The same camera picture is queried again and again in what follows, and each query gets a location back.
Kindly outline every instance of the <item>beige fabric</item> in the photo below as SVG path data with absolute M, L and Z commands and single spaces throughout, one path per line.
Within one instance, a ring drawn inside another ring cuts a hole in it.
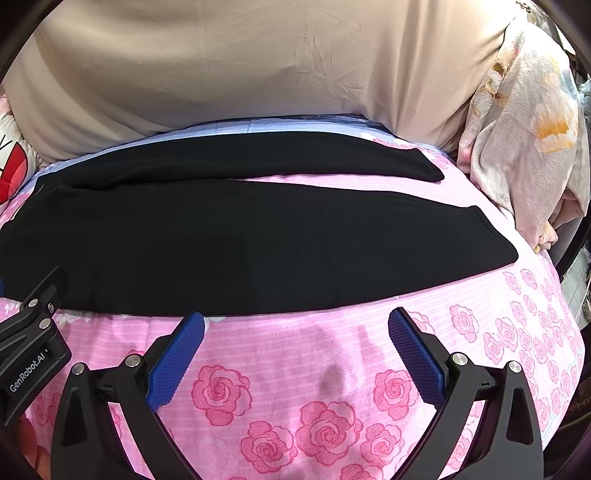
M 359 113 L 457 147 L 512 0 L 65 0 L 4 83 L 45 159 L 199 122 Z

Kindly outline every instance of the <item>black pants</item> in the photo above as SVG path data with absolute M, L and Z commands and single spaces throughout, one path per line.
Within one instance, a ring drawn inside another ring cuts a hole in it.
M 284 150 L 280 137 L 293 149 Z M 306 149 L 297 144 L 308 138 L 322 155 L 301 157 Z M 225 156 L 216 156 L 216 143 Z M 22 300 L 60 265 L 70 279 L 64 299 L 70 309 L 146 316 L 296 312 L 422 290 L 517 259 L 477 207 L 396 192 L 212 178 L 352 173 L 357 164 L 355 173 L 423 179 L 438 173 L 421 165 L 418 151 L 302 132 L 155 146 L 158 153 L 153 145 L 128 148 L 38 181 L 0 231 L 8 297 Z M 200 161 L 204 150 L 209 157 Z M 51 248 L 38 255 L 42 243 Z

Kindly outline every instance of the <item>blue gripper pad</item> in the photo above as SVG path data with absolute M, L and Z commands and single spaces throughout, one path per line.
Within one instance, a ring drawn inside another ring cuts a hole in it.
M 446 400 L 445 374 L 419 336 L 412 319 L 405 318 L 400 309 L 388 318 L 388 333 L 421 398 L 439 409 Z
M 173 399 L 204 335 L 205 320 L 203 315 L 195 312 L 178 331 L 150 373 L 146 401 L 152 411 L 157 411 L 161 405 Z

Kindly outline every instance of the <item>pink bedsheet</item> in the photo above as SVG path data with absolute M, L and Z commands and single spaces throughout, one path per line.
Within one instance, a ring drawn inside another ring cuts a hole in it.
M 394 139 L 389 145 L 409 148 Z M 465 352 L 477 364 L 501 367 L 519 361 L 530 382 L 543 443 L 548 443 L 579 381 L 584 356 L 556 271 L 453 164 L 424 152 L 443 170 L 440 184 L 345 175 L 257 181 L 392 190 L 478 205 L 515 245 L 517 263 L 370 304 L 206 319 L 205 340 L 172 402 L 158 412 L 204 480 L 390 479 L 434 414 L 388 337 L 387 318 L 398 306 L 412 312 L 423 331 L 437 334 L 449 351 Z M 0 225 L 29 194 L 30 189 L 11 203 Z M 462 232 L 433 232 L 434 249 L 442 235 Z M 43 247 L 51 248 L 50 242 Z M 2 319 L 17 309 L 17 302 L 0 300 Z M 145 351 L 178 322 L 72 311 L 58 312 L 56 320 L 72 349 L 69 366 L 82 361 L 91 368 L 116 365 L 130 352 Z M 62 370 L 28 412 L 47 448 L 67 372 Z M 151 476 L 120 408 L 111 410 L 134 468 Z M 481 403 L 475 404 L 445 475 L 459 469 L 481 413 Z

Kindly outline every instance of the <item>rose print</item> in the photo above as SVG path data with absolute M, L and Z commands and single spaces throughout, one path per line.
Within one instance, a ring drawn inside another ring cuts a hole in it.
M 240 441 L 240 451 L 259 473 L 277 473 L 298 454 L 291 432 L 265 421 L 250 424 L 248 437 Z
M 505 349 L 494 333 L 486 332 L 484 334 L 484 353 L 486 353 L 486 356 L 490 358 L 495 365 L 498 365 L 503 359 Z
M 538 424 L 540 425 L 540 431 L 543 432 L 547 425 L 548 419 L 550 418 L 550 406 L 546 398 L 538 398 L 535 401 L 535 411 L 538 414 Z
M 49 421 L 49 418 L 47 417 L 47 408 L 45 407 L 45 400 L 43 400 L 42 394 L 39 394 L 33 401 L 32 407 L 33 419 L 37 425 L 43 427 Z
M 51 403 L 47 407 L 47 419 L 52 427 L 56 426 L 57 407 L 60 406 L 61 394 L 54 393 L 51 396 Z
M 529 298 L 527 295 L 523 295 L 523 301 L 525 302 L 525 308 L 527 308 L 532 315 L 538 313 L 538 307 L 531 298 Z
M 417 400 L 417 387 L 406 370 L 386 370 L 375 376 L 374 403 L 394 421 L 408 415 Z
M 521 286 L 513 273 L 503 272 L 503 275 L 505 276 L 505 281 L 507 282 L 507 285 L 509 285 L 509 288 L 517 293 L 517 295 L 521 295 Z
M 544 342 L 537 338 L 534 338 L 534 356 L 539 364 L 544 364 L 548 361 L 548 352 L 546 352 Z
M 552 340 L 554 340 L 554 343 L 562 346 L 562 330 L 560 328 L 552 327 Z
M 538 288 L 538 282 L 535 279 L 534 274 L 530 270 L 527 270 L 526 268 L 521 270 L 521 278 L 523 278 L 523 281 L 526 285 L 529 285 L 534 290 Z
M 477 421 L 481 417 L 483 410 L 484 410 L 484 402 L 483 401 L 475 401 L 472 404 L 472 408 L 470 409 L 470 414 L 468 415 L 468 420 L 466 422 L 466 425 L 472 425 L 475 421 Z
M 382 480 L 384 474 L 379 468 L 365 467 L 358 463 L 347 465 L 340 471 L 339 480 Z
M 577 367 L 573 367 L 570 371 L 570 381 L 573 384 L 574 388 L 577 388 L 577 384 L 579 383 L 579 372 Z
M 519 335 L 519 342 L 520 342 L 521 346 L 523 347 L 523 349 L 530 351 L 531 347 L 533 345 L 530 333 L 527 330 L 520 328 L 518 335 Z
M 538 312 L 538 317 L 540 318 L 540 325 L 544 328 L 544 330 L 550 330 L 552 328 L 552 325 L 548 320 L 548 316 L 544 312 Z
M 365 431 L 361 456 L 370 465 L 383 468 L 400 454 L 403 446 L 402 431 L 397 426 L 375 423 Z
M 521 306 L 521 303 L 519 303 L 518 301 L 512 301 L 511 310 L 513 310 L 513 317 L 515 318 L 515 321 L 519 322 L 523 326 L 526 326 L 527 315 L 525 314 L 525 310 Z
M 517 329 L 515 326 L 506 317 L 502 320 L 497 319 L 495 323 L 503 346 L 512 352 L 515 352 L 515 350 L 517 350 Z
M 302 426 L 295 433 L 298 447 L 324 466 L 345 458 L 363 430 L 363 423 L 347 402 L 310 402 L 300 409 L 300 422 Z
M 544 347 L 546 348 L 546 351 L 550 355 L 554 355 L 554 340 L 552 339 L 552 336 L 545 333 L 542 335 L 542 338 L 544 339 Z
M 556 314 L 556 310 L 552 308 L 552 305 L 548 305 L 548 317 L 550 317 L 552 323 L 558 323 L 558 315 Z
M 526 351 L 520 350 L 519 351 L 519 362 L 520 362 L 521 366 L 523 367 L 523 372 L 525 373 L 525 376 L 528 378 L 533 377 L 535 363 L 534 363 L 534 359 L 531 357 L 531 355 Z
M 535 400 L 538 397 L 538 384 L 535 382 L 535 378 L 527 378 L 527 384 L 530 387 L 531 397 Z
M 459 470 L 464 461 L 464 457 L 468 453 L 470 444 L 472 442 L 472 432 L 466 429 L 460 435 L 460 439 L 456 443 L 456 447 L 453 449 L 451 457 L 447 462 L 447 466 L 454 470 Z
M 570 377 L 567 372 L 562 372 L 560 377 L 560 391 L 565 397 L 570 395 Z
M 548 375 L 554 383 L 558 383 L 558 365 L 554 360 L 548 360 Z
M 205 365 L 193 383 L 193 405 L 205 411 L 213 426 L 230 425 L 234 417 L 250 410 L 252 397 L 248 389 L 251 381 L 236 370 L 221 365 Z
M 478 333 L 478 322 L 474 318 L 472 311 L 460 305 L 449 307 L 449 313 L 452 314 L 452 323 L 455 329 L 464 336 L 468 342 L 476 342 Z
M 429 317 L 419 312 L 408 312 L 408 314 L 410 315 L 410 318 L 414 320 L 414 323 L 417 324 L 419 330 L 423 333 L 431 333 L 432 335 L 435 335 L 435 330 L 433 330 L 433 327 L 429 323 Z
M 562 413 L 562 398 L 560 398 L 560 390 L 558 388 L 552 390 L 550 400 L 552 401 L 552 410 L 557 415 L 560 415 Z

